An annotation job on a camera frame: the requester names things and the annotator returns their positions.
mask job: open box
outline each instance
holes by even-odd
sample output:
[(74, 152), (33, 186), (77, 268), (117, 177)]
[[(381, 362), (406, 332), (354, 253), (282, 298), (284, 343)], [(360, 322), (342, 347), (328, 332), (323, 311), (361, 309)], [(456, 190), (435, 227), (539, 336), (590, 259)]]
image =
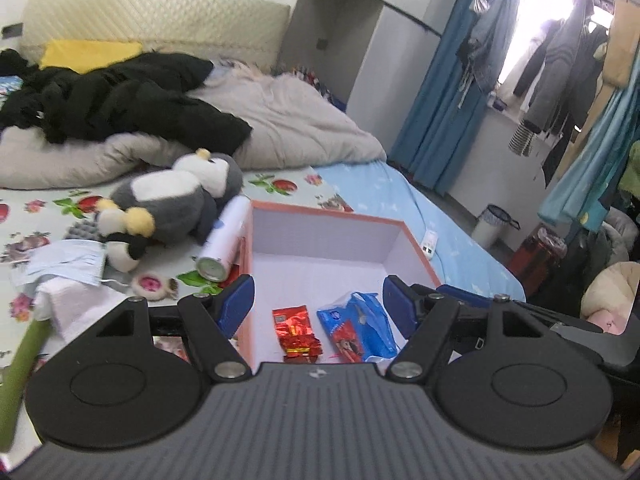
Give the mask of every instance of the open box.
[[(316, 310), (349, 292), (376, 292), (389, 274), (405, 283), (440, 285), (404, 222), (326, 209), (252, 202), (241, 245), (241, 272), (255, 280), (255, 301), (238, 330), (242, 357), (257, 370), (282, 362), (271, 311), (306, 304), (322, 343), (319, 363), (341, 362)], [(399, 347), (406, 340), (389, 319)]]

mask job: stuffed animal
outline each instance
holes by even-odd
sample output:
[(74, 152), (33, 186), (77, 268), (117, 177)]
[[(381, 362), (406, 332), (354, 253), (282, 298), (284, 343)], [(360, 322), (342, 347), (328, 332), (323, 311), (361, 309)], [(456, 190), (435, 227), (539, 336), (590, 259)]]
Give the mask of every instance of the stuffed animal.
[(96, 209), (111, 267), (136, 268), (150, 240), (170, 245), (192, 235), (206, 240), (225, 204), (242, 188), (242, 171), (222, 153), (198, 150), (176, 160), (170, 170), (121, 184)]

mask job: yellow pillow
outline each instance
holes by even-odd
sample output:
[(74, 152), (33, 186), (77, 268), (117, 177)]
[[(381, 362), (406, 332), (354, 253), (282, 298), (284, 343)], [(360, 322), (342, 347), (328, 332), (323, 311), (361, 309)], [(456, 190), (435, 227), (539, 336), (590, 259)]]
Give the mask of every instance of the yellow pillow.
[(50, 40), (40, 68), (62, 66), (80, 74), (137, 56), (141, 43), (117, 41)]

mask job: blue bed sheet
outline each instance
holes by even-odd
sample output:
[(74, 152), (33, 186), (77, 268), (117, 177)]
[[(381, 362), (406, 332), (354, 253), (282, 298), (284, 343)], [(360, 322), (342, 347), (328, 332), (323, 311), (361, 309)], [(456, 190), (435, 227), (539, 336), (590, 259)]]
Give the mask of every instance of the blue bed sheet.
[(402, 220), (418, 243), (427, 229), (438, 233), (431, 265), (443, 283), (492, 296), (525, 300), (520, 282), (455, 222), (384, 162), (335, 164), (316, 171), (357, 213)]

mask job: gray ribbed panel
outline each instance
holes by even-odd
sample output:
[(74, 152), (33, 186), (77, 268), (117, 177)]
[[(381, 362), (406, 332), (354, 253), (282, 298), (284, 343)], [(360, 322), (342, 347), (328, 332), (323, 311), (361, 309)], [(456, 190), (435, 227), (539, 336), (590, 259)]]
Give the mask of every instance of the gray ribbed panel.
[[(318, 368), (326, 375), (309, 375)], [(195, 417), (157, 442), (96, 454), (46, 444), (12, 477), (606, 480), (622, 472), (589, 445), (529, 456), (479, 444), (418, 386), (390, 383), (372, 365), (265, 364), (250, 381), (213, 388)]]

